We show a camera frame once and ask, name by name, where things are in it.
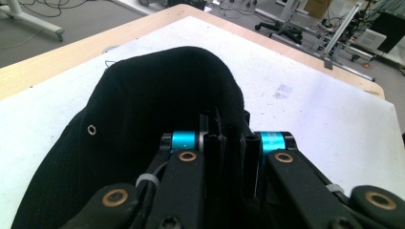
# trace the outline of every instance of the office chair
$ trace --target office chair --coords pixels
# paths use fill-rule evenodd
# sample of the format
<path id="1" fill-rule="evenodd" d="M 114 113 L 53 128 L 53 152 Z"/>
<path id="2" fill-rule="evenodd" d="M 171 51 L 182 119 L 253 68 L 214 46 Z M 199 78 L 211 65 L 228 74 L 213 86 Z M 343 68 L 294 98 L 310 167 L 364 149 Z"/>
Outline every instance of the office chair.
<path id="1" fill-rule="evenodd" d="M 302 44 L 302 32 L 296 28 L 294 28 L 290 23 L 290 19 L 292 15 L 294 14 L 295 10 L 298 8 L 298 5 L 300 3 L 300 0 L 289 0 L 286 4 L 285 9 L 283 10 L 282 14 L 285 14 L 285 10 L 287 11 L 287 17 L 286 20 L 283 21 L 276 21 L 275 25 L 271 25 L 265 22 L 259 23 L 259 25 L 256 25 L 254 29 L 256 31 L 259 31 L 261 27 L 268 28 L 272 31 L 276 31 L 275 34 L 277 35 L 284 35 L 288 39 L 292 40 L 296 44 L 301 45 Z"/>

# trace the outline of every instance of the white cable tie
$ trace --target white cable tie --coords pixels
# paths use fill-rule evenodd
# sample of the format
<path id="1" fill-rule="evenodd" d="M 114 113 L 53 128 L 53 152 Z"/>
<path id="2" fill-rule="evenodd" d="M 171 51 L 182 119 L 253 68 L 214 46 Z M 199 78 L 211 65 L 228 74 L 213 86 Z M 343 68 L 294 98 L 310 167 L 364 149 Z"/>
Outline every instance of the white cable tie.
<path id="1" fill-rule="evenodd" d="M 157 188 L 160 185 L 159 179 L 155 175 L 153 175 L 153 174 L 142 174 L 142 175 L 140 175 L 138 177 L 135 187 L 138 187 L 140 182 L 143 181 L 143 180 L 149 180 L 149 181 L 154 182 L 154 184 L 156 185 Z"/>
<path id="2" fill-rule="evenodd" d="M 328 184 L 327 188 L 331 193 L 334 192 L 341 192 L 343 194 L 345 193 L 345 190 L 343 190 L 342 187 L 340 187 L 338 184 Z"/>

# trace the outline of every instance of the floor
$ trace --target floor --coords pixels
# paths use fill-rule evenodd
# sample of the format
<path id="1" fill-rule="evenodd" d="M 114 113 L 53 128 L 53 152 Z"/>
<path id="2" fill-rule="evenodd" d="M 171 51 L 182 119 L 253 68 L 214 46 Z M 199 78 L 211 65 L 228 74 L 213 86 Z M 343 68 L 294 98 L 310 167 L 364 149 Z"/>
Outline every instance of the floor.
<path id="1" fill-rule="evenodd" d="M 48 6 L 41 0 L 22 0 L 20 2 L 25 3 L 26 7 L 41 14 L 55 16 L 44 17 L 23 8 L 23 11 L 27 13 L 64 28 L 66 32 L 63 34 L 63 42 L 59 42 L 57 37 L 51 33 L 41 31 L 20 20 L 11 20 L 4 13 L 0 13 L 0 68 L 57 49 L 143 16 L 106 0 L 92 0 L 84 4 L 81 4 L 83 3 L 81 0 L 60 1 L 49 0 L 47 1 Z M 61 8 L 64 9 L 59 10 L 55 7 L 58 2 L 62 6 Z M 268 18 L 255 13 L 255 6 L 247 8 L 247 2 L 247 0 L 235 0 L 234 3 L 230 3 L 225 0 L 220 6 L 211 3 L 207 6 L 212 9 L 210 13 L 252 31 L 255 31 L 255 25 L 260 22 L 271 22 Z M 266 0 L 266 4 L 272 6 L 268 12 L 275 16 L 281 15 L 284 7 L 273 2 L 275 0 Z M 307 15 L 295 14 L 292 21 L 307 27 L 316 23 L 317 19 Z M 257 32 L 265 36 L 270 33 L 267 29 L 260 29 Z M 311 47 L 315 40 L 311 36 L 304 35 L 303 46 Z M 382 58 L 376 58 L 370 63 L 371 67 L 366 69 L 362 64 L 367 61 L 358 59 L 351 62 L 351 57 L 346 52 L 340 52 L 337 61 L 375 79 L 375 82 L 384 89 L 386 100 L 395 105 L 400 130 L 402 133 L 405 132 L 405 103 L 403 102 L 405 97 L 405 76 L 399 71 L 397 64 Z"/>

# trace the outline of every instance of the table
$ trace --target table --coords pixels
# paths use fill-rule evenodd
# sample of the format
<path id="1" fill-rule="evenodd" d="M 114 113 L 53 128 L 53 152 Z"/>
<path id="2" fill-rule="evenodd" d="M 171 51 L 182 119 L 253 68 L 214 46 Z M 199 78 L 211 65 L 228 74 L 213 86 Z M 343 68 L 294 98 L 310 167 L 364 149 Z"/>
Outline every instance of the table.
<path id="1" fill-rule="evenodd" d="M 0 69 L 0 99 L 26 90 L 54 75 L 63 73 L 87 60 L 99 56 L 106 48 L 124 44 L 190 15 L 224 30 L 231 31 L 242 38 L 347 82 L 354 87 L 384 98 L 382 88 L 369 80 L 343 69 L 325 69 L 323 61 L 313 56 L 299 52 L 287 45 L 268 39 L 254 31 L 247 30 L 209 13 L 185 5 L 178 5 Z M 44 72 L 41 68 L 36 68 L 35 66 L 48 67 L 47 71 Z"/>
<path id="2" fill-rule="evenodd" d="M 184 25 L 192 25 L 187 33 L 174 33 L 184 31 Z M 345 184 L 347 195 L 353 185 L 375 184 L 375 186 L 388 188 L 404 198 L 405 182 L 399 177 L 405 176 L 405 152 L 401 145 L 394 105 L 381 99 L 384 93 L 378 85 L 344 70 L 337 68 L 333 71 L 326 70 L 321 60 L 221 18 L 185 5 L 178 5 L 0 70 L 0 92 L 4 98 L 0 101 L 0 126 L 2 127 L 0 131 L 0 183 L 2 183 L 0 196 L 3 197 L 0 199 L 0 209 L 8 210 L 3 211 L 5 214 L 0 216 L 0 227 L 7 228 L 11 225 L 16 205 L 19 204 L 25 192 L 24 187 L 28 185 L 30 174 L 35 170 L 32 164 L 40 163 L 39 157 L 48 152 L 49 147 L 57 140 L 57 135 L 60 135 L 71 116 L 76 113 L 72 111 L 72 107 L 65 106 L 65 101 L 58 97 L 51 97 L 50 101 L 47 100 L 46 104 L 39 104 L 40 106 L 34 104 L 35 101 L 27 96 L 25 96 L 27 100 L 15 98 L 26 93 L 30 95 L 34 91 L 41 94 L 41 90 L 45 89 L 44 85 L 49 86 L 50 82 L 54 82 L 60 75 L 64 76 L 65 81 L 62 80 L 63 82 L 59 82 L 59 85 L 53 85 L 57 86 L 56 89 L 52 89 L 54 91 L 59 89 L 63 91 L 67 86 L 66 80 L 72 77 L 83 78 L 82 75 L 76 74 L 80 71 L 85 70 L 83 76 L 94 74 L 94 70 L 101 75 L 105 68 L 104 58 L 117 60 L 116 58 L 127 58 L 128 54 L 140 54 L 145 48 L 151 50 L 155 48 L 157 41 L 160 42 L 156 38 L 169 37 L 167 34 L 175 36 L 177 44 L 171 45 L 177 46 L 181 43 L 178 38 L 190 36 L 193 41 L 196 41 L 195 37 L 201 39 L 210 37 L 207 31 L 216 32 L 218 36 L 214 37 L 232 37 L 234 40 L 229 40 L 228 43 L 240 42 L 238 44 L 241 44 L 239 48 L 246 56 L 235 57 L 235 61 L 225 63 L 231 71 L 239 71 L 233 73 L 244 92 L 245 105 L 251 113 L 250 125 L 256 128 L 255 131 L 291 131 L 296 136 L 300 150 L 327 177 L 331 177 L 333 182 Z M 122 57 L 121 53 L 116 54 L 114 51 L 101 56 L 106 48 L 128 41 L 131 42 L 115 50 L 125 51 L 125 56 Z M 224 53 L 224 50 L 238 52 L 235 49 L 231 50 L 227 45 L 222 44 L 221 53 Z M 254 55 L 248 53 L 247 46 L 255 51 Z M 256 54 L 264 57 L 269 55 L 278 57 L 267 60 L 268 63 L 271 62 L 270 67 L 274 71 L 271 74 L 283 78 L 272 78 L 274 83 L 267 84 L 268 75 L 263 75 L 261 71 L 253 70 L 254 73 L 252 73 L 247 70 L 247 67 L 235 69 L 235 66 L 241 66 L 236 59 L 255 57 Z M 288 63 L 289 68 L 279 69 L 277 66 L 279 59 Z M 46 71 L 40 68 L 51 60 L 54 64 L 46 65 L 48 66 Z M 96 64 L 98 68 L 88 69 L 81 65 L 83 62 L 86 62 L 85 65 Z M 264 63 L 262 66 L 267 69 L 267 73 L 270 73 L 268 64 Z M 340 80 L 350 82 L 372 94 L 364 93 Z M 23 92 L 32 85 L 34 85 L 33 89 Z M 73 90 L 74 92 L 58 93 L 59 95 L 68 94 L 63 99 L 68 97 L 67 100 L 79 100 L 80 104 L 84 104 L 86 101 L 77 96 L 76 92 L 92 89 L 86 85 L 79 86 Z M 251 91 L 252 94 L 245 94 L 249 92 L 247 90 L 249 87 L 254 89 Z M 62 111 L 53 116 L 56 119 L 48 118 L 53 110 L 60 107 L 63 108 Z M 32 130 L 34 126 L 42 126 L 45 130 L 35 128 Z M 39 144 L 39 141 L 47 141 L 46 147 Z"/>

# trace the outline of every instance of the black fabric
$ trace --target black fabric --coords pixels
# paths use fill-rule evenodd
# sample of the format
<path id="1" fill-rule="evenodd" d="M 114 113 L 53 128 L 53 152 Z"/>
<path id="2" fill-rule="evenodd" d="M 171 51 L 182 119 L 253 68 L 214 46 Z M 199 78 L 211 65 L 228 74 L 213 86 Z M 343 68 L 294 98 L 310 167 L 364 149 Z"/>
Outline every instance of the black fabric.
<path id="1" fill-rule="evenodd" d="M 216 109 L 232 154 L 244 125 L 243 95 L 211 52 L 183 47 L 117 62 L 37 169 L 12 228 L 63 225 L 100 188 L 142 174 L 163 133 L 198 130 L 199 113 Z M 237 170 L 239 156 L 229 158 L 227 168 Z M 239 172 L 232 180 L 238 183 Z"/>

